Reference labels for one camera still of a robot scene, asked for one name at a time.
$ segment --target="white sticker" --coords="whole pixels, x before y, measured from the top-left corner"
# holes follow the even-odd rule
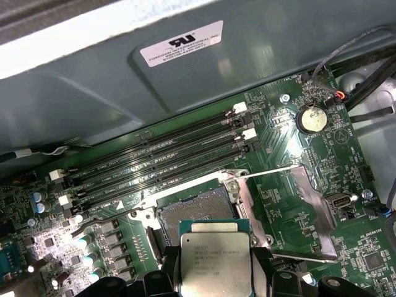
[[[147,64],[150,67],[154,67],[221,42],[222,31],[223,21],[219,20],[210,25],[143,48],[140,53]]]

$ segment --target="red wire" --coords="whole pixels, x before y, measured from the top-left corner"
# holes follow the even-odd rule
[[[341,91],[336,91],[335,94],[337,95],[337,97],[339,97],[341,100],[345,99],[345,94]]]

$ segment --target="black cable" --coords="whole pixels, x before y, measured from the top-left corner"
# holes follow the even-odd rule
[[[385,80],[396,72],[396,55],[389,58],[380,68],[372,73],[361,85],[351,93],[351,98],[345,102],[346,110],[350,111],[362,103],[372,94]]]
[[[385,48],[379,48],[366,54],[353,57],[342,62],[332,64],[332,72],[335,78],[340,77],[349,72],[355,71],[360,67],[370,65],[372,63],[389,59],[396,54],[396,45],[390,45]]]
[[[364,121],[370,121],[372,119],[382,118],[383,116],[387,116],[389,114],[394,113],[394,109],[390,107],[381,108],[380,110],[375,110],[366,114],[359,114],[357,116],[351,116],[351,122],[358,123]]]
[[[396,235],[394,231],[394,223],[396,222],[396,212],[392,213],[385,220],[384,232],[388,239],[389,244],[392,246],[392,249],[396,253]]]
[[[395,196],[396,196],[396,178],[392,188],[390,189],[388,199],[386,200],[386,207],[388,209],[392,209],[392,202],[394,201]]]
[[[4,153],[0,155],[0,163],[4,163],[5,161],[9,161],[16,158],[17,158],[17,154],[14,152]]]
[[[329,87],[329,86],[323,84],[322,82],[320,82],[320,81],[317,79],[317,75],[319,74],[319,72],[321,71],[321,69],[322,69],[331,59],[333,59],[334,57],[336,57],[338,54],[340,54],[340,53],[341,53],[342,51],[344,51],[346,48],[349,48],[351,45],[354,45],[354,44],[355,44],[356,42],[358,42],[360,39],[362,39],[362,38],[364,38],[364,37],[366,37],[366,36],[368,36],[368,35],[370,35],[370,34],[372,34],[372,33],[381,31],[381,30],[390,30],[390,28],[389,28],[388,26],[385,26],[385,25],[381,25],[381,26],[378,26],[378,27],[371,28],[371,29],[369,29],[369,30],[364,31],[363,33],[360,33],[358,36],[352,38],[350,41],[346,42],[346,43],[343,44],[342,46],[338,47],[336,50],[332,51],[326,58],[324,58],[324,59],[316,66],[315,71],[314,71],[314,73],[312,74],[312,81],[313,81],[314,85],[316,85],[317,87],[322,88],[323,90],[326,90],[326,91],[328,91],[328,92],[330,92],[330,93],[332,93],[332,94],[336,94],[336,91],[337,91],[337,90],[335,90],[335,89],[333,89],[332,87]]]
[[[370,85],[378,81],[378,78],[381,76],[384,71],[389,69],[396,62],[396,54],[392,55],[387,59],[381,66],[379,66],[364,82],[359,84],[356,88],[354,88],[351,92],[352,95],[356,95],[362,90],[368,88]]]

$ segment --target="integrated circuit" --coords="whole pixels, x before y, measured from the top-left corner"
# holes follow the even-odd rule
[[[117,220],[105,223],[98,229],[98,233],[108,233],[110,231],[113,231],[116,229],[117,224]]]
[[[65,297],[73,297],[74,293],[73,290],[67,290],[66,292],[64,292]]]
[[[0,238],[6,237],[7,235],[14,232],[15,232],[15,227],[12,220],[6,220],[0,222]]]
[[[368,256],[364,257],[364,261],[367,265],[368,270],[374,270],[376,268],[381,267],[384,265],[384,261],[382,260],[382,257],[380,254],[377,252]]]
[[[128,282],[133,278],[133,272],[131,270],[120,272],[117,277],[122,278],[124,281]]]
[[[108,267],[113,270],[121,270],[128,267],[128,265],[129,259],[127,257],[124,257],[122,259],[114,261],[114,263],[109,264]]]
[[[179,245],[179,222],[181,220],[218,220],[235,217],[225,187],[199,194],[157,210],[161,228],[168,245]]]
[[[80,257],[79,256],[74,256],[71,258],[72,265],[77,265],[81,263]]]
[[[120,244],[119,246],[112,247],[108,252],[105,252],[105,257],[107,258],[116,258],[125,253],[126,247],[124,244]]]
[[[44,245],[45,247],[51,247],[54,246],[54,240],[52,238],[47,238],[46,240],[44,240]]]
[[[24,246],[26,248],[30,248],[30,247],[34,246],[34,244],[35,244],[35,239],[33,237],[24,238]]]
[[[113,233],[108,236],[105,236],[103,239],[100,240],[100,244],[102,246],[110,246],[112,244],[116,244],[122,238],[120,233]]]

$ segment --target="motherboard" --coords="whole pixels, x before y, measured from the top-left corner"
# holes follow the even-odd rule
[[[394,296],[373,182],[342,102],[296,74],[4,180],[0,287],[30,273],[32,297],[132,283],[179,245],[179,221],[248,218],[275,268],[295,259],[311,285],[331,275]]]

